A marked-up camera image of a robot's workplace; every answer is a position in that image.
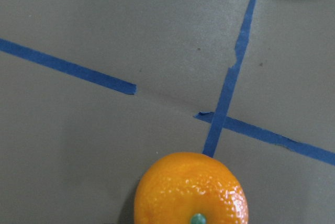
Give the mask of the orange mandarin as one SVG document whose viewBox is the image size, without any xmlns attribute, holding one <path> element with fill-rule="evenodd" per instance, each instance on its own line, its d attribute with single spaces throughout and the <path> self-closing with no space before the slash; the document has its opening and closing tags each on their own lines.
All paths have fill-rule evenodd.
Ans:
<svg viewBox="0 0 335 224">
<path fill-rule="evenodd" d="M 221 162 L 178 152 L 156 161 L 141 178 L 135 223 L 248 223 L 242 186 Z"/>
</svg>

